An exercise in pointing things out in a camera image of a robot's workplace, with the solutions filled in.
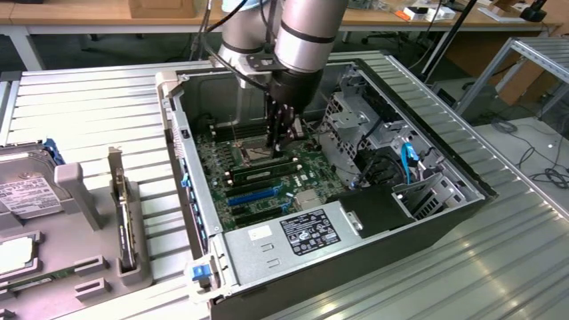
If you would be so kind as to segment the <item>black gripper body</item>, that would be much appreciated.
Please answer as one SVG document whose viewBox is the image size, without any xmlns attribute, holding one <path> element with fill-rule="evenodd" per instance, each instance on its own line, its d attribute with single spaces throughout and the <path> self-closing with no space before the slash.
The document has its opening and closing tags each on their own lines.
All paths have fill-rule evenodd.
<svg viewBox="0 0 569 320">
<path fill-rule="evenodd" d="M 274 113 L 277 106 L 286 105 L 295 113 L 302 113 L 309 106 L 322 79 L 322 70 L 313 73 L 282 69 L 270 72 L 265 112 Z"/>
</svg>

